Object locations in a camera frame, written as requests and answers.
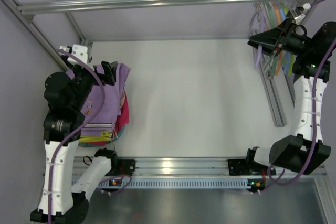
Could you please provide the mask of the purple trousers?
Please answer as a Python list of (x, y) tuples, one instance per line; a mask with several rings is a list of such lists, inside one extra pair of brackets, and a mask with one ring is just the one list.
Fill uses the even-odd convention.
[(130, 70), (127, 65), (118, 63), (116, 84), (114, 86), (104, 86), (104, 104), (94, 119), (81, 129), (81, 135), (94, 135), (95, 132), (100, 130), (114, 130), (117, 116), (121, 114), (121, 93), (124, 90)]

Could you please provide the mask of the purple clothes hanger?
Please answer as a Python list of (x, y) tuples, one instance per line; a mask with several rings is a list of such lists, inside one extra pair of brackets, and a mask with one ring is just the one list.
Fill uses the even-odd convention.
[[(261, 4), (267, 0), (263, 0), (260, 2), (256, 2), (254, 4), (255, 13), (253, 14), (250, 22), (249, 22), (249, 37), (253, 35), (257, 35), (261, 32), (265, 31), (266, 28), (266, 12), (265, 9), (261, 7)], [(257, 45), (256, 48), (253, 49), (253, 56), (254, 56), (254, 69), (260, 64), (262, 55), (262, 46)]]

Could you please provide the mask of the yellow trousers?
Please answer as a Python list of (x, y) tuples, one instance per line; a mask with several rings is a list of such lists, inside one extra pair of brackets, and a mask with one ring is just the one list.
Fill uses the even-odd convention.
[(81, 136), (80, 143), (98, 143), (98, 142), (110, 142), (114, 137), (114, 131), (97, 131), (95, 135)]

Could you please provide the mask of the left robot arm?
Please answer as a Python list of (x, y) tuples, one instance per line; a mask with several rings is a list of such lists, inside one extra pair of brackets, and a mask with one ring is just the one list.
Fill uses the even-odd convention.
[(111, 171), (117, 155), (114, 151), (101, 150), (80, 179), (72, 182), (76, 149), (81, 129), (96, 115), (89, 118), (82, 108), (92, 88), (101, 91), (102, 108), (104, 86), (114, 86), (117, 80), (117, 62), (101, 63), (103, 72), (81, 62), (72, 67), (74, 77), (65, 72), (55, 72), (45, 81), (44, 98), (49, 111), (44, 120), (44, 147), (46, 167), (43, 193), (30, 220), (37, 223), (83, 223), (90, 199), (103, 177)]

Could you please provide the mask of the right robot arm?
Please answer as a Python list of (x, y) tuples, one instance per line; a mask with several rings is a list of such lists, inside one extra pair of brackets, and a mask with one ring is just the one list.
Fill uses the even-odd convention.
[(276, 166), (309, 175), (331, 154), (323, 143), (321, 110), (330, 78), (330, 57), (335, 50), (335, 22), (326, 22), (313, 37), (296, 33), (298, 24), (287, 17), (277, 27), (250, 37), (248, 44), (262, 46), (263, 53), (274, 56), (286, 51), (296, 56), (292, 66), (295, 103), (288, 136), (270, 148), (253, 147), (247, 162), (268, 168)]

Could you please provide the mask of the orange clothes hanger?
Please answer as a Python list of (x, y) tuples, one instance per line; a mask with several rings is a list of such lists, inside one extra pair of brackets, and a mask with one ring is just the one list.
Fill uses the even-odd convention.
[[(261, 7), (265, 9), (266, 12), (266, 28), (265, 31), (271, 30), (279, 25), (282, 20), (280, 16), (279, 7), (277, 1), (265, 1), (261, 4)], [(270, 67), (270, 76), (277, 76), (280, 72), (282, 60), (282, 52), (278, 56), (274, 56), (273, 59), (269, 58), (267, 67)]]

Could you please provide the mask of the pink cloth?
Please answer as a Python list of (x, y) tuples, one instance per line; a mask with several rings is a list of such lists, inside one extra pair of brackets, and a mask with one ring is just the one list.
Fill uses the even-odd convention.
[(125, 94), (125, 91), (123, 90), (121, 93), (121, 97), (120, 97), (120, 107), (123, 107), (125, 98), (126, 98), (126, 94)]

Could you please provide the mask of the magenta cloth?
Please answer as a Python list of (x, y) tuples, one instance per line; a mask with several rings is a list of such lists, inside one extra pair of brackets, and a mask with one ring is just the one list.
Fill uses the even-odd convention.
[(129, 105), (126, 97), (124, 105), (121, 108), (121, 114), (117, 116), (114, 130), (119, 131), (123, 126), (125, 127), (127, 124), (129, 124), (129, 122), (130, 122)]

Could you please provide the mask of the aluminium hanging rail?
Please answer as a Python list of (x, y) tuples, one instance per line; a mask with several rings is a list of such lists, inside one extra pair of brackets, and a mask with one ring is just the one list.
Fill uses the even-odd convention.
[(58, 0), (49, 2), (21, 3), (18, 5), (17, 9), (24, 15), (37, 15), (51, 13), (88, 12), (109, 9), (233, 4), (263, 1), (269, 0)]

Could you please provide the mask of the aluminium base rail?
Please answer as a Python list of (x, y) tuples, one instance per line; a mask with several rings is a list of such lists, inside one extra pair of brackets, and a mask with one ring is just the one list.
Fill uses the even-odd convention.
[(227, 157), (119, 157), (127, 159), (135, 161), (129, 169), (138, 178), (262, 178), (255, 172), (232, 176)]

